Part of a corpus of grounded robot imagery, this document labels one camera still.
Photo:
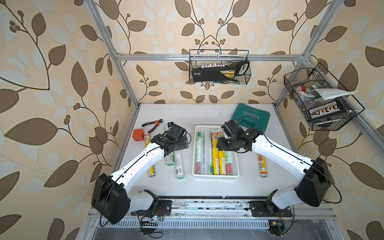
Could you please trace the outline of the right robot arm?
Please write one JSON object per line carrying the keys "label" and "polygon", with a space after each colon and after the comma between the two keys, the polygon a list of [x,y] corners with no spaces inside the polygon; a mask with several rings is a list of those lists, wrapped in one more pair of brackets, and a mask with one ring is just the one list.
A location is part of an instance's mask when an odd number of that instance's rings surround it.
{"label": "right robot arm", "polygon": [[220,151],[237,152],[244,149],[272,160],[286,169],[298,182],[282,190],[273,191],[267,205],[283,210],[297,204],[319,207],[329,188],[334,186],[329,166],[321,158],[312,160],[301,156],[270,140],[254,128],[243,130],[234,120],[222,125],[225,137],[219,137],[215,146]]}

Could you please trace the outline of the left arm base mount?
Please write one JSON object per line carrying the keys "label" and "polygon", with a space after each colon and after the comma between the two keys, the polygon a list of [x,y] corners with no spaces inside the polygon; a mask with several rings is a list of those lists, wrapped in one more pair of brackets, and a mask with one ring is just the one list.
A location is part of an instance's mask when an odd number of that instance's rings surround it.
{"label": "left arm base mount", "polygon": [[154,200],[152,205],[148,210],[139,210],[132,212],[132,216],[147,216],[147,217],[164,217],[169,216],[172,211],[172,201],[171,200]]}

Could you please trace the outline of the white green wrap roll long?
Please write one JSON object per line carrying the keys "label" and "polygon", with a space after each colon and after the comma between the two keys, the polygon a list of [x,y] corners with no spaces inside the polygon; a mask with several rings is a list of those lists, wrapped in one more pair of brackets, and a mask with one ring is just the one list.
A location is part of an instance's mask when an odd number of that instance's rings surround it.
{"label": "white green wrap roll long", "polygon": [[176,178],[178,180],[181,180],[185,177],[184,170],[183,170],[181,151],[180,150],[175,151],[174,157],[175,157]]}

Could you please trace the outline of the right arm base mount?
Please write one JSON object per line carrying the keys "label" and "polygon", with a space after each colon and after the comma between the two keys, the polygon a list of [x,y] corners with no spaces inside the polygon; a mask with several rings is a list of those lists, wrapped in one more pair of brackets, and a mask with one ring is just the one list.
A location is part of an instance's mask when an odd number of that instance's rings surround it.
{"label": "right arm base mount", "polygon": [[253,217],[290,218],[293,216],[291,209],[288,209],[288,207],[281,210],[268,201],[250,201],[249,208]]}

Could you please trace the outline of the white plastic basket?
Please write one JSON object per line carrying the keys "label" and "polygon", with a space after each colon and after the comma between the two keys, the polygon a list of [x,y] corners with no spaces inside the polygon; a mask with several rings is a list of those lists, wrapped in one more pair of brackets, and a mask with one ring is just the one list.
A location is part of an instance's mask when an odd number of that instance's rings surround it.
{"label": "white plastic basket", "polygon": [[192,174],[194,177],[230,179],[240,175],[235,152],[219,151],[218,138],[226,134],[220,126],[196,125]]}

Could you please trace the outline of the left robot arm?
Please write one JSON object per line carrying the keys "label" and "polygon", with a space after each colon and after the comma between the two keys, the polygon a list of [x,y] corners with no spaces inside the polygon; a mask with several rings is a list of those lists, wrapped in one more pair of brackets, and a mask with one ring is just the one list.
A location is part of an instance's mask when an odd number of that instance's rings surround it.
{"label": "left robot arm", "polygon": [[111,175],[101,174],[95,182],[91,205],[111,224],[117,224],[127,214],[138,211],[157,215],[159,197],[150,190],[131,193],[135,183],[155,163],[174,151],[187,149],[191,135],[172,124],[163,134],[154,136],[149,145],[132,161]]}

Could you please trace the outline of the white wrap roll red label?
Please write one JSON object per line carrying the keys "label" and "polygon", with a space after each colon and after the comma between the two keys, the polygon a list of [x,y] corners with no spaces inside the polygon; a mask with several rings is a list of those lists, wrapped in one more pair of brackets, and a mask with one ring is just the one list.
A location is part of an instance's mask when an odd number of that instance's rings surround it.
{"label": "white wrap roll red label", "polygon": [[196,160],[196,167],[195,167],[195,173],[196,174],[202,174],[203,168],[202,168],[202,159],[203,159],[203,153],[202,153],[202,131],[197,131],[196,133],[196,152],[195,152],[195,160]]}

